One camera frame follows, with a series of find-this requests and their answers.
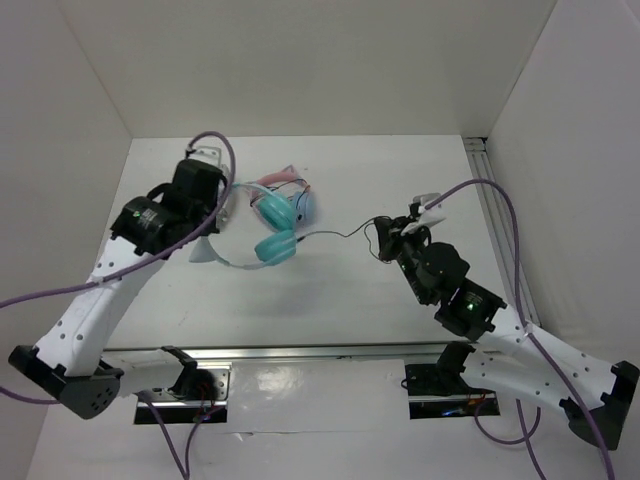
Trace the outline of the teal cat-ear headphones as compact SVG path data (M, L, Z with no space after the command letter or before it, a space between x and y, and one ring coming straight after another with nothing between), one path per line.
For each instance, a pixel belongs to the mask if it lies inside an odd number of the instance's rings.
M202 236L190 254L190 263L217 262L229 268L252 271L276 266L296 254L298 243L295 234L296 211L288 199L255 182L234 182L231 186L231 190L238 188L259 193L261 204L258 206L258 210L266 223L274 230L273 234L254 246L254 253L258 261L251 264L232 263L213 248L207 237Z

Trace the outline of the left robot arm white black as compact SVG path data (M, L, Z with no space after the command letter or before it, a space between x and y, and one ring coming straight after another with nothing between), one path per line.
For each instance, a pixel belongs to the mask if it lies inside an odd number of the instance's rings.
M170 182L128 201L87 282L70 288L75 297L68 309L34 345L15 347L10 365L82 419L101 414L117 397L154 390L176 399L193 394L208 375L176 347L121 355L104 350L172 253L216 232L233 181L232 171L185 158Z

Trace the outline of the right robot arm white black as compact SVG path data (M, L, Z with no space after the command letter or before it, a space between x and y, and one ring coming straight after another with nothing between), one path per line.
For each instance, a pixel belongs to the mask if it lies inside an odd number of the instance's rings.
M638 368L599 360L521 320L514 306L467 278L470 266L453 245L432 241L428 226L410 223L375 218L379 255L399 265L418 303L436 307L435 320L459 338L438 361L440 387L508 393L565 416L583 441L616 450Z

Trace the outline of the grey white headphones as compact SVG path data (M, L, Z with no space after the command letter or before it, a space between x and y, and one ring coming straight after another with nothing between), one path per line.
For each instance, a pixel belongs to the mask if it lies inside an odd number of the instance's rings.
M221 209L216 216L216 226L220 231L222 231L229 225L235 212L236 197L235 193L231 192L224 202L221 201L222 194L224 193L227 181L229 180L230 170L229 167L221 161L217 162L216 167L222 172L222 179L219 181L218 187L218 204L221 206Z

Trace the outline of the pink blue cat-ear headphones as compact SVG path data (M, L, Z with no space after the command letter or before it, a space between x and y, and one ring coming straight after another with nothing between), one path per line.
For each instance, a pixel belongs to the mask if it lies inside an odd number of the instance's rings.
M317 216L317 202L311 185L293 165L267 174L257 184L276 193L281 193L294 210L294 229L302 230L312 225Z

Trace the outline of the aluminium rail front edge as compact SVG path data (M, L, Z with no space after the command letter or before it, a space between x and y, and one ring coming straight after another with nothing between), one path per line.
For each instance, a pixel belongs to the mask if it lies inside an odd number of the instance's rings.
M448 342L331 344L187 348L181 350L200 361L307 362L321 360L375 360L438 358Z

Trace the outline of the aluminium rail right side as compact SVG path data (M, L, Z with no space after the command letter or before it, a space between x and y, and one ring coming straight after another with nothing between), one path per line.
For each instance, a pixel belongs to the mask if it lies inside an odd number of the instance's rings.
M476 179L488 179L496 182L493 168L487 153L486 139L483 137L463 137L464 149L468 158L472 176ZM522 269L521 262L515 260L515 240L509 209L503 196L492 186L477 185L483 215L489 228L491 243L496 255L506 296L511 304L515 304L515 265L519 266L519 291L526 318L541 326L529 283Z

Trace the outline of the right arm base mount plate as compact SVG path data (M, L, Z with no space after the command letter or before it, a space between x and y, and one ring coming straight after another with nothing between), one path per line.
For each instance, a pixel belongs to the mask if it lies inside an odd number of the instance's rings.
M493 391L449 378L436 364L406 364L401 387L408 394L411 420L473 417L479 405L481 416L500 415Z

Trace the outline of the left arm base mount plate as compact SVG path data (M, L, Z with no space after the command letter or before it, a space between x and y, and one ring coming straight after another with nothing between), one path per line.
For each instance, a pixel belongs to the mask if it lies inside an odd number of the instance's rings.
M231 376L230 362L200 361L188 393L178 396L169 389L154 388L146 397L167 425L191 425L197 420L223 424L228 417Z

